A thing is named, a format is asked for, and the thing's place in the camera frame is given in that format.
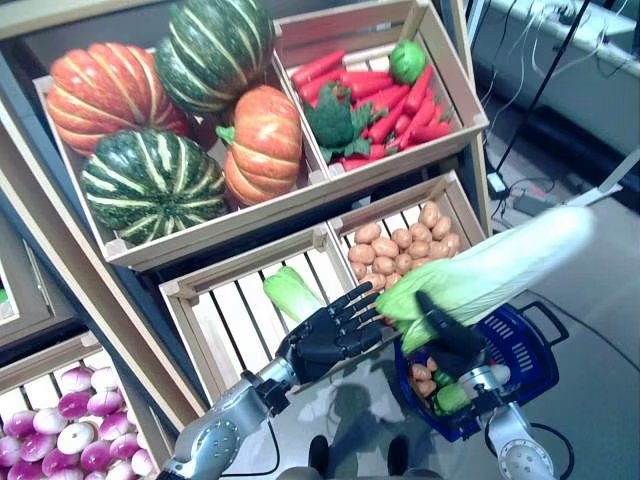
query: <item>pumpkin stem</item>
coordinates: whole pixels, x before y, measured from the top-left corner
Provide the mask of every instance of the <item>pumpkin stem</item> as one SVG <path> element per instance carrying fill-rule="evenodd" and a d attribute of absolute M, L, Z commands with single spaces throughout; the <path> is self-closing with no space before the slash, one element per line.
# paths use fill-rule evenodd
<path fill-rule="evenodd" d="M 236 129 L 235 127 L 216 127 L 216 134 L 222 140 L 231 145 L 234 137 L 236 136 Z"/>

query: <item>potato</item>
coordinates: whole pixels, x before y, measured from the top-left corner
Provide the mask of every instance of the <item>potato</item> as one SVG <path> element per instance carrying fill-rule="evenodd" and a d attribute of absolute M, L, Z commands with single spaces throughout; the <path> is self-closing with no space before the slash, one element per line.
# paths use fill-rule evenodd
<path fill-rule="evenodd" d="M 376 258 L 376 252 L 370 245 L 354 245 L 349 249 L 349 261 L 371 265 Z"/>
<path fill-rule="evenodd" d="M 395 269 L 396 264 L 389 257 L 376 257 L 376 259 L 373 261 L 373 273 L 391 275 Z"/>
<path fill-rule="evenodd" d="M 371 246 L 378 257 L 396 258 L 400 253 L 396 242 L 388 238 L 376 238 L 371 242 Z"/>
<path fill-rule="evenodd" d="M 451 230 L 451 219 L 447 216 L 440 217 L 435 227 L 431 230 L 434 240 L 442 240 Z"/>
<path fill-rule="evenodd" d="M 364 263 L 351 262 L 351 268 L 353 269 L 353 273 L 358 280 L 360 280 L 367 274 L 367 266 Z"/>
<path fill-rule="evenodd" d="M 370 292 L 379 292 L 384 288 L 384 284 L 387 283 L 387 277 L 381 273 L 369 273 L 360 279 L 360 285 L 366 282 L 371 282 L 373 285 Z"/>
<path fill-rule="evenodd" d="M 393 287 L 396 283 L 398 283 L 398 281 L 400 281 L 400 279 L 402 278 L 402 275 L 400 275 L 399 273 L 392 273 L 390 275 L 387 275 L 387 281 L 384 284 L 384 289 L 385 290 L 389 290 L 391 287 Z"/>
<path fill-rule="evenodd" d="M 420 395 L 423 397 L 428 397 L 433 392 L 436 391 L 437 385 L 433 380 L 426 380 L 424 382 L 416 382 L 416 386 L 418 387 L 418 391 Z"/>
<path fill-rule="evenodd" d="M 417 381 L 431 380 L 431 371 L 420 363 L 411 365 L 411 375 Z"/>
<path fill-rule="evenodd" d="M 405 275 L 409 270 L 411 270 L 411 255 L 408 253 L 401 253 L 396 257 L 396 272 L 400 275 Z"/>
<path fill-rule="evenodd" d="M 406 228 L 399 228 L 397 230 L 394 230 L 394 232 L 391 234 L 391 240 L 396 242 L 396 245 L 398 245 L 398 247 L 401 249 L 409 248 L 412 240 L 411 232 Z"/>
<path fill-rule="evenodd" d="M 453 257 L 460 250 L 460 237 L 457 233 L 447 233 L 440 243 L 449 249 L 447 257 Z"/>
<path fill-rule="evenodd" d="M 365 226 L 360 227 L 358 230 L 356 230 L 356 243 L 369 244 L 376 238 L 379 238 L 381 232 L 382 229 L 377 223 L 367 223 Z"/>
<path fill-rule="evenodd" d="M 445 258 L 449 253 L 449 248 L 440 242 L 431 242 L 429 244 L 429 256 L 434 260 Z"/>
<path fill-rule="evenodd" d="M 416 258 L 415 260 L 411 261 L 411 270 L 421 267 L 425 263 L 429 263 L 431 260 L 433 260 L 433 258 L 429 258 L 429 257 Z"/>
<path fill-rule="evenodd" d="M 407 253 L 413 259 L 426 257 L 429 255 L 429 244 L 427 242 L 413 242 Z"/>
<path fill-rule="evenodd" d="M 414 223 L 409 227 L 411 232 L 411 239 L 414 242 L 427 242 L 431 241 L 431 230 L 422 225 L 421 223 Z"/>
<path fill-rule="evenodd" d="M 436 226 L 439 217 L 440 209 L 438 208 L 438 205 L 429 200 L 424 204 L 424 207 L 422 207 L 418 221 L 427 228 L 433 228 Z"/>

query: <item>orange pumpkin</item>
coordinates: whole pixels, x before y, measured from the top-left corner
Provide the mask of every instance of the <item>orange pumpkin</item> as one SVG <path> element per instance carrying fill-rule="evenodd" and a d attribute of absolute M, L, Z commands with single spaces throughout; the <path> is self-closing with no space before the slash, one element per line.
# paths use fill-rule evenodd
<path fill-rule="evenodd" d="M 231 147 L 227 188 L 255 205 L 291 190 L 300 169 L 302 130 L 295 106 L 279 90 L 262 85 L 245 93 L 234 110 L 233 129 L 218 128 Z"/>
<path fill-rule="evenodd" d="M 80 155 L 91 155 L 103 135 L 120 130 L 189 130 L 156 76 L 153 56 L 139 47 L 104 43 L 70 50 L 53 63 L 51 76 L 47 110 L 60 137 Z"/>

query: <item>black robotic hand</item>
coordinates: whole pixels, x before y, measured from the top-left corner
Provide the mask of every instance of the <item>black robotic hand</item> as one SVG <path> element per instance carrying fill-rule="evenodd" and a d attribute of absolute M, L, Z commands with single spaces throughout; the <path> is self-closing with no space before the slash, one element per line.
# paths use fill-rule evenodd
<path fill-rule="evenodd" d="M 440 310 L 426 293 L 416 292 L 416 299 L 425 321 L 438 334 L 437 339 L 429 342 L 429 354 L 439 369 L 458 379 L 473 368 L 484 365 L 486 353 L 482 335 L 460 325 Z"/>
<path fill-rule="evenodd" d="M 383 325 L 372 320 L 378 312 L 371 307 L 378 295 L 357 300 L 371 287 L 370 282 L 364 283 L 319 309 L 280 344 L 277 355 L 289 362 L 300 384 L 318 380 L 340 360 L 355 357 L 380 341 Z"/>

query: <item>vegetable in basket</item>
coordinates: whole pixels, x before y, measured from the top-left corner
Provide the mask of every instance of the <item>vegetable in basket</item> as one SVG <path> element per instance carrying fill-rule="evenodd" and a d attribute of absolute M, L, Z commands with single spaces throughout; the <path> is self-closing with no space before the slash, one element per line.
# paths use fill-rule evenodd
<path fill-rule="evenodd" d="M 303 322 L 324 305 L 293 268 L 284 266 L 263 284 L 267 297 L 296 323 Z"/>
<path fill-rule="evenodd" d="M 586 207 L 557 207 L 451 259 L 429 262 L 405 275 L 376 302 L 395 321 L 405 354 L 435 334 L 422 320 L 422 290 L 444 312 L 472 325 L 575 256 L 591 239 L 595 220 Z"/>

